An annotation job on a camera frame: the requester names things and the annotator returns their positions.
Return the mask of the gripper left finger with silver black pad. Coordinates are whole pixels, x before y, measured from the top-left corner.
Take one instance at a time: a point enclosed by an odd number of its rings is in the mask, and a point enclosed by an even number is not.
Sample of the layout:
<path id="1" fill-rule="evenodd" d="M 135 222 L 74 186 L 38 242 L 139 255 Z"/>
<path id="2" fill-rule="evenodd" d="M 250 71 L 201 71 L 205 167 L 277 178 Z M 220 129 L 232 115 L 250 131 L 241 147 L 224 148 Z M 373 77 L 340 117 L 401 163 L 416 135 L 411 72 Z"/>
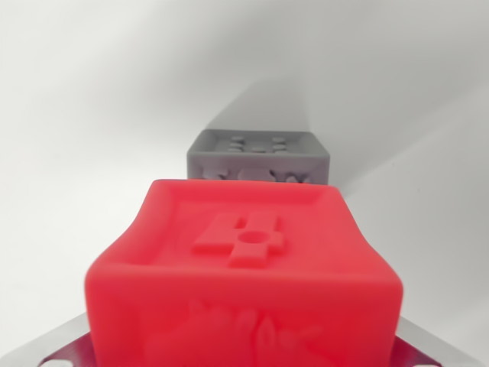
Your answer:
<path id="1" fill-rule="evenodd" d="M 96 366 L 85 313 L 5 355 L 6 366 L 42 366 L 53 360 L 67 366 Z"/>

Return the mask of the gripper right finger with silver black pad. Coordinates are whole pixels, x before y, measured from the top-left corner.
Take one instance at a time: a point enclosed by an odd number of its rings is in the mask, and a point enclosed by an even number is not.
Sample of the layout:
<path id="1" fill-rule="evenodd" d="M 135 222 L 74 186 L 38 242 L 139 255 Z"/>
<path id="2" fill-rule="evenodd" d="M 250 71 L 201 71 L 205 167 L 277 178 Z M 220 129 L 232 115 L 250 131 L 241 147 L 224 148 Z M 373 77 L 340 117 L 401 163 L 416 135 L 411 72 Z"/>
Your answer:
<path id="1" fill-rule="evenodd" d="M 478 360 L 401 317 L 390 366 L 478 366 Z"/>

